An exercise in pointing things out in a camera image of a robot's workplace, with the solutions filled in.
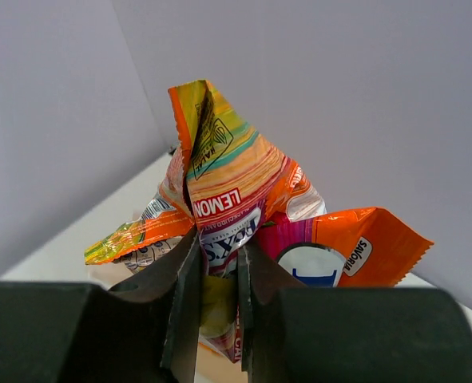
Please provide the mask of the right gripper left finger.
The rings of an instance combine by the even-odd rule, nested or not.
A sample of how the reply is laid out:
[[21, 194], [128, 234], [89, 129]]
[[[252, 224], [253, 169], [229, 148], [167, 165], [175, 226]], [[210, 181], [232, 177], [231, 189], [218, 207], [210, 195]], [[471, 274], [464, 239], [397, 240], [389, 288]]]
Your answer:
[[200, 292], [195, 230], [109, 289], [0, 282], [0, 382], [191, 382]]

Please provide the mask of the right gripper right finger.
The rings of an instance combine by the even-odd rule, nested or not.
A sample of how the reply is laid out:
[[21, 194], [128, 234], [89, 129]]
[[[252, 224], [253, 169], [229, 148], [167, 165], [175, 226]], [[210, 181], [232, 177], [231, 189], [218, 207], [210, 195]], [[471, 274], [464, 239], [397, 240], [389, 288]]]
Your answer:
[[435, 288], [314, 288], [255, 242], [238, 254], [251, 382], [472, 382], [472, 329]]

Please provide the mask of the colourful Fox's candy bag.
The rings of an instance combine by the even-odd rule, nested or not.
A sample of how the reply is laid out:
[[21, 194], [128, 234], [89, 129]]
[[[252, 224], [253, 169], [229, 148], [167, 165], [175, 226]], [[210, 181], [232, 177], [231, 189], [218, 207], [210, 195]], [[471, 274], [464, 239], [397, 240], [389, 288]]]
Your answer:
[[300, 165], [210, 81], [174, 86], [169, 97], [179, 144], [164, 180], [141, 215], [88, 247], [84, 260], [136, 273], [196, 229], [200, 339], [228, 360], [242, 354], [236, 266], [249, 241], [309, 287], [393, 287], [431, 248], [384, 208], [328, 212]]

